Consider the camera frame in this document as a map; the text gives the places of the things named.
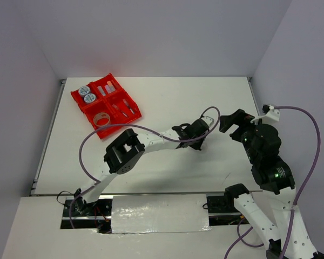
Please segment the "blue pen refill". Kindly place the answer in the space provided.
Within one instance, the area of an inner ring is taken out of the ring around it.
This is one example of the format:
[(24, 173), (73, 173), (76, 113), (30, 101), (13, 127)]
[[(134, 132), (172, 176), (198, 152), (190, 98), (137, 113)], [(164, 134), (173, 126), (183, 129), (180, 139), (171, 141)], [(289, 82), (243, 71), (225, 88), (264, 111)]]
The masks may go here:
[(133, 108), (131, 107), (131, 105), (128, 103), (128, 101), (126, 99), (123, 99), (123, 102), (127, 106), (127, 108), (130, 110), (130, 112), (132, 114), (135, 114), (135, 111), (133, 110)]

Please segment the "red pen refill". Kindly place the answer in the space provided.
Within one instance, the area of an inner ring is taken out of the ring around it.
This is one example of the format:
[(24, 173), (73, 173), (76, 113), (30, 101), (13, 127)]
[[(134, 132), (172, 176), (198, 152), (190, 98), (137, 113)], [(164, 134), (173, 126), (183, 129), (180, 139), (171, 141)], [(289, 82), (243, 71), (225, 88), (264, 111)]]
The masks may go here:
[(123, 111), (121, 110), (117, 105), (113, 104), (112, 105), (117, 111), (119, 111), (124, 117), (128, 118), (129, 116)]

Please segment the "blue paint jar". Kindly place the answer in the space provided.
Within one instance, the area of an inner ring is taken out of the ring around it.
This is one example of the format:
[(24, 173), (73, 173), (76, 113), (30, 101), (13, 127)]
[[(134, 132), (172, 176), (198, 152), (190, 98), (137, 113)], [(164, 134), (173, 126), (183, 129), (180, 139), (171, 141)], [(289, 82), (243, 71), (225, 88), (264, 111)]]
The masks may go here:
[(83, 99), (86, 104), (91, 104), (97, 100), (97, 97), (94, 93), (89, 93), (85, 95)]
[(91, 93), (91, 89), (89, 86), (82, 86), (78, 89), (78, 94), (84, 98), (87, 94)]

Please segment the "blue highlighter marker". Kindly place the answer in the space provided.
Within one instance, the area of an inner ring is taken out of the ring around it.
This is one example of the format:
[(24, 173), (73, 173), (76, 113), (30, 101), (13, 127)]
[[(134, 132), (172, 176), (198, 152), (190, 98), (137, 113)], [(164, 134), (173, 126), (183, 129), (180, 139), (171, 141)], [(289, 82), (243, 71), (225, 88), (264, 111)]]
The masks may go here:
[(97, 88), (100, 91), (102, 96), (106, 96), (106, 93), (105, 93), (105, 91), (103, 90), (103, 88), (101, 86), (98, 86)]

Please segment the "large clear tape roll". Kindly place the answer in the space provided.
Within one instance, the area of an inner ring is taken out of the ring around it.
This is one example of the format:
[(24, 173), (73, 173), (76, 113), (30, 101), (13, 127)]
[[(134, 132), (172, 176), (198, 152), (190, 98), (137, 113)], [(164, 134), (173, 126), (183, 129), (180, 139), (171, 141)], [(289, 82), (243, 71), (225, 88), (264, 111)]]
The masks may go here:
[(111, 122), (110, 115), (104, 112), (98, 113), (93, 117), (93, 123), (97, 127), (103, 127), (105, 125), (108, 125), (110, 122)]

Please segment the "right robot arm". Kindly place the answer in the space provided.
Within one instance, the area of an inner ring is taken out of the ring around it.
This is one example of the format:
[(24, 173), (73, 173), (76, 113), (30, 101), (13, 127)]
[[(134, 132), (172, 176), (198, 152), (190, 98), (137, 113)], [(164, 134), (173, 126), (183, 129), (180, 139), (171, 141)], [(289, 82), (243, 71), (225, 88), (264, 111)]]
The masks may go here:
[(269, 201), (274, 221), (241, 183), (225, 189), (224, 205), (245, 217), (261, 238), (266, 258), (324, 258), (311, 242), (296, 202), (299, 190), (289, 165), (279, 155), (281, 139), (271, 124), (279, 120), (279, 110), (266, 105), (264, 113), (254, 117), (238, 109), (231, 115), (222, 115), (220, 131), (225, 133), (233, 125), (238, 127), (230, 137), (242, 143), (253, 178)]

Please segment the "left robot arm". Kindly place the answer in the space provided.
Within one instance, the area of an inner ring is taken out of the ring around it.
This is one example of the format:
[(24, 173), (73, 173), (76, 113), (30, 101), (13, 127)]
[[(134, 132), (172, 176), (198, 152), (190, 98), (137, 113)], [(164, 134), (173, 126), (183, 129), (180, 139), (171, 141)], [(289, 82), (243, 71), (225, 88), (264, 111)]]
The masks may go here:
[(70, 210), (76, 210), (81, 216), (91, 214), (103, 190), (117, 176), (131, 171), (144, 154), (187, 147), (200, 150), (213, 124), (213, 118), (202, 116), (191, 124), (173, 126), (157, 134), (135, 133), (131, 128), (126, 129), (107, 146), (105, 169), (76, 190)]

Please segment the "orange highlighter marker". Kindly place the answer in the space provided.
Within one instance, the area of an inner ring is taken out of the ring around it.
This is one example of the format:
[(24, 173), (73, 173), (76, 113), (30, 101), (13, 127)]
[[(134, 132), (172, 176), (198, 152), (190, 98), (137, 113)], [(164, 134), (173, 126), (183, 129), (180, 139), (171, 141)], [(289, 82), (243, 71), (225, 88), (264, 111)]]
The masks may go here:
[(116, 90), (116, 88), (114, 87), (113, 83), (111, 81), (107, 81), (107, 85), (109, 87), (108, 92), (114, 92)]

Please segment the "pink highlighter marker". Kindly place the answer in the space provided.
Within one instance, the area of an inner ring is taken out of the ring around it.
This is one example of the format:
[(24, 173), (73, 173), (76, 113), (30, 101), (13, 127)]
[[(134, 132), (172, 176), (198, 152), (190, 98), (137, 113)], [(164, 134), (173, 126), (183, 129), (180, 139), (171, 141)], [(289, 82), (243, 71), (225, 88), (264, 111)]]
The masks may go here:
[(109, 85), (105, 85), (105, 89), (108, 94), (112, 92), (112, 88)]

